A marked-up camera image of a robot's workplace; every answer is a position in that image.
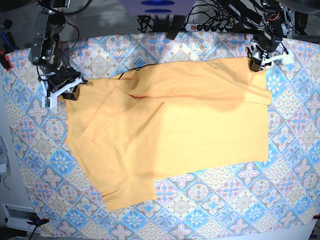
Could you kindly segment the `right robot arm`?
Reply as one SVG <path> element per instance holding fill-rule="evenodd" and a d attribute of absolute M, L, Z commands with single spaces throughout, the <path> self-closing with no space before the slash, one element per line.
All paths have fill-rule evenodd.
<path fill-rule="evenodd" d="M 36 2 L 41 7 L 41 11 L 35 23 L 29 61 L 36 67 L 37 79 L 43 91 L 42 105 L 47 108 L 56 108 L 59 97 L 65 100 L 77 100 L 80 92 L 79 85 L 88 84 L 79 71 L 68 66 L 63 60 L 60 33 L 69 23 L 66 16 L 82 12 L 90 3 L 89 0 L 74 12 L 64 12 L 62 9 L 70 6 L 69 0 L 38 0 Z"/>

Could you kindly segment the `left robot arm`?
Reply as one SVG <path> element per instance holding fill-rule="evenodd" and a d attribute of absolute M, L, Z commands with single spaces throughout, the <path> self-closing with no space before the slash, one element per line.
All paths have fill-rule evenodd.
<path fill-rule="evenodd" d="M 256 1 L 252 4 L 263 13 L 265 26 L 261 34 L 250 40 L 248 48 L 249 68 L 253 72 L 264 70 L 274 61 L 283 64 L 293 62 L 293 54 L 283 44 L 291 33 L 293 22 L 290 12 L 275 0 Z"/>

